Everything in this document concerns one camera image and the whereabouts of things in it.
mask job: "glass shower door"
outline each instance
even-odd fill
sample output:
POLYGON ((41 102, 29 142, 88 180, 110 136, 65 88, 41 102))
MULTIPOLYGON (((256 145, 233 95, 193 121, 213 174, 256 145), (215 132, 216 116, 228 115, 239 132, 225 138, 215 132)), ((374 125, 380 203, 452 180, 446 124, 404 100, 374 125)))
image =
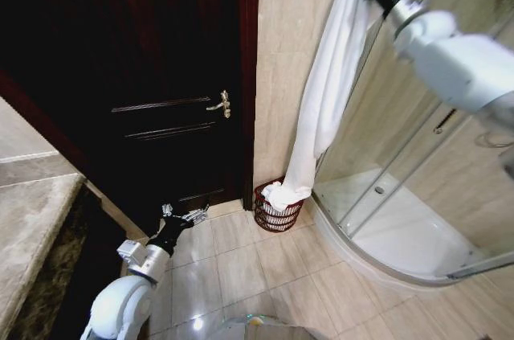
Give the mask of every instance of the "glass shower door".
MULTIPOLYGON (((512 2, 435 0, 434 7, 455 13, 463 31, 499 35, 514 49, 512 2)), ((497 159, 510 139, 479 145, 480 125, 428 92, 391 40, 384 26, 319 166, 318 203, 353 246, 416 280, 510 263, 514 182, 497 159)))

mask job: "white towel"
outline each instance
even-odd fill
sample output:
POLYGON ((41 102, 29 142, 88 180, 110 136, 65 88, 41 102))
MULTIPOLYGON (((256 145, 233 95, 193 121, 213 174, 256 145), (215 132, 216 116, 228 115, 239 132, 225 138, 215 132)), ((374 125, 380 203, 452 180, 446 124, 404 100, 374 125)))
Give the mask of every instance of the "white towel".
POLYGON ((334 0, 305 85, 284 183, 263 190, 266 200, 278 211, 311 194, 316 160, 336 136, 366 31, 381 13, 371 8, 368 0, 334 0))

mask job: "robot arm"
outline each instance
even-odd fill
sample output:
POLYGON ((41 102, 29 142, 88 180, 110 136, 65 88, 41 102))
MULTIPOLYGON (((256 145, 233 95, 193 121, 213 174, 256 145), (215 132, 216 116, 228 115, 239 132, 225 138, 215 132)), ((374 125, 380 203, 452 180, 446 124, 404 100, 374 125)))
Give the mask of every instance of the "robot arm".
POLYGON ((188 215, 172 215, 163 206, 165 226, 146 246, 126 240, 119 248, 131 276, 109 284, 93 301, 89 323, 80 340, 136 340, 140 328, 152 311, 154 294, 166 271, 180 234, 207 218, 207 209, 188 215))
POLYGON ((486 35, 459 32, 455 17, 426 0, 375 0, 394 29, 400 57, 439 98, 514 135, 514 54, 486 35))

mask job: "red wastebasket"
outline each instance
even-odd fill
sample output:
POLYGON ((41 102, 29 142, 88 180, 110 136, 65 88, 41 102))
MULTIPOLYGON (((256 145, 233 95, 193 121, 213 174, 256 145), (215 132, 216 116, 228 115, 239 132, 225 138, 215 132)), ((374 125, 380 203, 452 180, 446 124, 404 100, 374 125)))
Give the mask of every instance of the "red wastebasket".
POLYGON ((284 177, 274 179, 268 183, 264 183, 255 188, 255 222, 264 230, 273 231, 274 233, 280 233, 290 229, 295 224, 296 218, 300 213, 300 209, 304 204, 303 199, 289 205, 284 211, 278 211, 263 197, 261 192, 267 185, 271 185, 273 182, 282 182, 284 177))

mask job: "door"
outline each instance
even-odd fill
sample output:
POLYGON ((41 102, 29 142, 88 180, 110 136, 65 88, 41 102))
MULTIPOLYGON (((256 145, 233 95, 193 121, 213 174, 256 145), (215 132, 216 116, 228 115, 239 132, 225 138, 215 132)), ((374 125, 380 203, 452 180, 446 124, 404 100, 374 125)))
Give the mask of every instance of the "door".
POLYGON ((238 0, 2 5, 2 86, 48 116, 81 152, 72 163, 143 230, 163 203, 182 213, 241 198, 238 0), (230 112, 207 110, 223 91, 230 112))

